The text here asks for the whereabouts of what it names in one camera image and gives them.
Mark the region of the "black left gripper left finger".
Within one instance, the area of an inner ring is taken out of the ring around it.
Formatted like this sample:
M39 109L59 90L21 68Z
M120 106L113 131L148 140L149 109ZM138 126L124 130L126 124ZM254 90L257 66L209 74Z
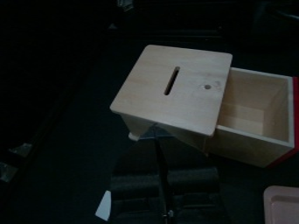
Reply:
M116 161L110 224L164 224L165 163L157 130L150 127Z

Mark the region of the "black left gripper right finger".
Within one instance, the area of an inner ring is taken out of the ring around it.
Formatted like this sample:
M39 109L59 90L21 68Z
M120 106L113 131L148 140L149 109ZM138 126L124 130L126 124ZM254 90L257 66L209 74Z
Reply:
M217 169L206 156L157 133L156 160L164 224L230 224Z

